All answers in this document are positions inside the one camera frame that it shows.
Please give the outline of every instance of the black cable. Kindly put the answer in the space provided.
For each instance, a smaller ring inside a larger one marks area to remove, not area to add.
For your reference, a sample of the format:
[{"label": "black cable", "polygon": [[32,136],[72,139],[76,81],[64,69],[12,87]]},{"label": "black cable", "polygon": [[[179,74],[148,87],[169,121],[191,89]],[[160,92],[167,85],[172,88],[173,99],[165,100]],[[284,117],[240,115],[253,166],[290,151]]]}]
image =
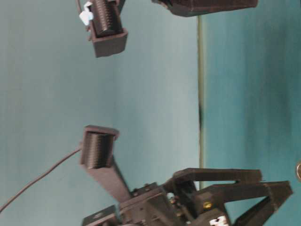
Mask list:
[{"label": "black cable", "polygon": [[17,194],[15,194],[13,197],[11,197],[3,206],[0,207],[0,213],[9,205],[11,204],[17,197],[19,197],[24,191],[26,191],[30,186],[47,176],[49,173],[51,173],[56,167],[58,167],[61,163],[63,163],[65,160],[69,159],[71,156],[76,154],[81,150],[81,146],[78,147],[75,151],[71,152],[64,158],[62,158],[60,161],[58,161],[56,164],[54,164],[49,170],[47,170],[45,173],[41,174],[31,182],[29,182],[26,186],[24,186]]},{"label": "black cable", "polygon": [[81,9],[80,0],[76,0],[75,2],[76,2],[76,6],[77,6],[77,11],[78,11],[79,14],[81,14],[81,12],[83,10]]}]

